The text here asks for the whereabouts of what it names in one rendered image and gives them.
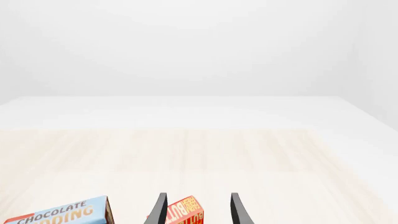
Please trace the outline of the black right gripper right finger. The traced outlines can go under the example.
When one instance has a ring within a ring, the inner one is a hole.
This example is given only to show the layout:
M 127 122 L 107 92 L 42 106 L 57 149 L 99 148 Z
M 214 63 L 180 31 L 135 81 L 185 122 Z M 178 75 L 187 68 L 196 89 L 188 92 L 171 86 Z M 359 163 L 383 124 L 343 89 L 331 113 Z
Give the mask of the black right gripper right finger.
M 233 224 L 254 224 L 238 193 L 231 194 L 230 209 Z

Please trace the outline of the blue chocolate pudding box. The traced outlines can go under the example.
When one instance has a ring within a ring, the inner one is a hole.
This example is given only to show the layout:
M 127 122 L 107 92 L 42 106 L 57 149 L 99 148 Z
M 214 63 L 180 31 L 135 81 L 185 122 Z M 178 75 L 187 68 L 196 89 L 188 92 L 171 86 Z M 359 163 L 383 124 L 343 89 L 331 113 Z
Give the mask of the blue chocolate pudding box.
M 6 220 L 3 224 L 114 224 L 108 197 L 103 195 Z

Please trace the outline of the red butter box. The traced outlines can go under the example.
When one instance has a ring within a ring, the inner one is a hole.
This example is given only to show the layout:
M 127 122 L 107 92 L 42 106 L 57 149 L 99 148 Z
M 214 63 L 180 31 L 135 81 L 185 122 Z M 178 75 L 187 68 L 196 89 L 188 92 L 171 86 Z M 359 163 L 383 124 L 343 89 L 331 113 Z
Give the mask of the red butter box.
M 168 205 L 165 224 L 204 224 L 204 209 L 194 196 L 185 197 Z

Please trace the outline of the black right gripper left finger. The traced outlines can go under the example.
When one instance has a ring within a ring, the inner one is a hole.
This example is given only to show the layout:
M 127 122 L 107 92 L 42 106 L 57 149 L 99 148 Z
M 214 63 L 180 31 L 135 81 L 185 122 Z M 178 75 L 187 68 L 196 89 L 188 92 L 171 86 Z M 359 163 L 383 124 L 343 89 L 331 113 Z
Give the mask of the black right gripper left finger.
M 144 224 L 165 224 L 167 207 L 167 194 L 162 192 L 159 194 L 159 197 Z

